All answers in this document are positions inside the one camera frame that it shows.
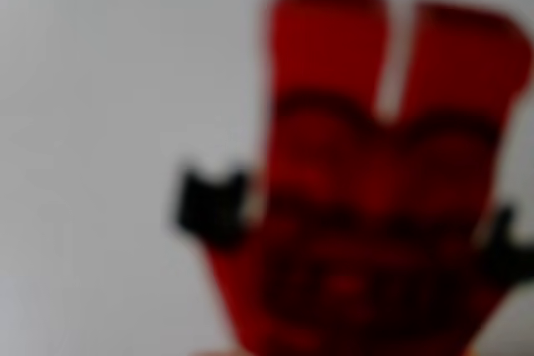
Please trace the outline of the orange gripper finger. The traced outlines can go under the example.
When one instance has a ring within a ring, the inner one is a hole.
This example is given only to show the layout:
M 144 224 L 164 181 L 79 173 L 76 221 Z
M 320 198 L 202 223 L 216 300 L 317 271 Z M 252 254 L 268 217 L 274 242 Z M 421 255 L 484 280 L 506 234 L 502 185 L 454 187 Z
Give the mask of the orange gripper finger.
M 243 348 L 225 348 L 195 351 L 192 356 L 252 356 L 252 353 Z

